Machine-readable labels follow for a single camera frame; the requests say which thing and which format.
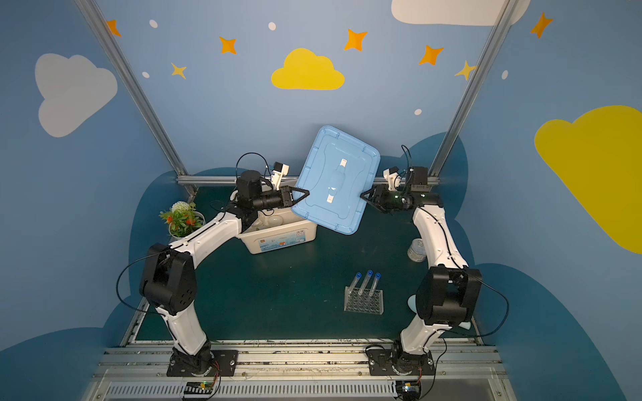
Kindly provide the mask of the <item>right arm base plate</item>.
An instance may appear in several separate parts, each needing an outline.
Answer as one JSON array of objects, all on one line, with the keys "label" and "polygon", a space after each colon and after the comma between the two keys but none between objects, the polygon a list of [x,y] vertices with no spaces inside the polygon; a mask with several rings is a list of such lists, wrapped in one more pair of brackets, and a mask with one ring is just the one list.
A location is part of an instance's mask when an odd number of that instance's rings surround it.
[{"label": "right arm base plate", "polygon": [[364,353],[371,376],[420,376],[436,372],[431,352],[414,355],[405,353],[396,346],[385,349],[380,345],[371,345]]}]

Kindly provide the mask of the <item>light blue plastic lid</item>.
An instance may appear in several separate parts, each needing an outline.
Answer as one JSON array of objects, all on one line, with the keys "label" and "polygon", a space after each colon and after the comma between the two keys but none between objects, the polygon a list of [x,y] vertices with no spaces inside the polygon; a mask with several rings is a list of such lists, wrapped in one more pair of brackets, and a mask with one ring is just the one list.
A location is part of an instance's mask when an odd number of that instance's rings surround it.
[{"label": "light blue plastic lid", "polygon": [[309,195],[293,213],[344,235],[357,232],[381,162],[379,150],[331,125],[317,134],[297,187]]}]

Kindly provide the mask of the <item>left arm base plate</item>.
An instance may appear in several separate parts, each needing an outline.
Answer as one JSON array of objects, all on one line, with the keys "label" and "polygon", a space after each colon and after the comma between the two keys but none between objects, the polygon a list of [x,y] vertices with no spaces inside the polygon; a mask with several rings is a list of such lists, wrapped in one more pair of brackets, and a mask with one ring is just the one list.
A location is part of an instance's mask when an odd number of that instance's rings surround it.
[{"label": "left arm base plate", "polygon": [[237,350],[205,349],[197,355],[172,350],[167,377],[232,377],[237,366]]}]

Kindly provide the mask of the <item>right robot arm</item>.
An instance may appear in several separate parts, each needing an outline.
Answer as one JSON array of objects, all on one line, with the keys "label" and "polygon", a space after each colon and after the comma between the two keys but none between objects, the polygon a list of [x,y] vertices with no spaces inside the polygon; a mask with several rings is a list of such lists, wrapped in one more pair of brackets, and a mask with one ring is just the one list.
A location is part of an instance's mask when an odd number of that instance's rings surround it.
[{"label": "right robot arm", "polygon": [[442,334],[471,322],[483,278],[458,251],[443,201],[428,190],[426,169],[412,169],[403,188],[398,168],[384,170],[383,177],[386,183],[362,192],[360,198],[383,213],[413,213],[428,270],[416,291],[416,315],[401,332],[400,345],[403,355],[420,356]]}]

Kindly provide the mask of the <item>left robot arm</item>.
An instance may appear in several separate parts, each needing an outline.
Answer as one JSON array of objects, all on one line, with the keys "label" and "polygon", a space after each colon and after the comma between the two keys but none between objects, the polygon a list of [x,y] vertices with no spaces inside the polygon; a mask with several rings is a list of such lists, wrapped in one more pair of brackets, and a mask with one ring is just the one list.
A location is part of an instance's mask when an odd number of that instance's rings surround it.
[{"label": "left robot arm", "polygon": [[212,221],[170,245],[148,251],[140,294],[162,316],[177,356],[191,364],[211,360],[211,348],[194,306],[198,265],[230,239],[249,229],[259,212],[293,207],[309,196],[303,188],[283,185],[255,170],[237,178],[237,193]]}]

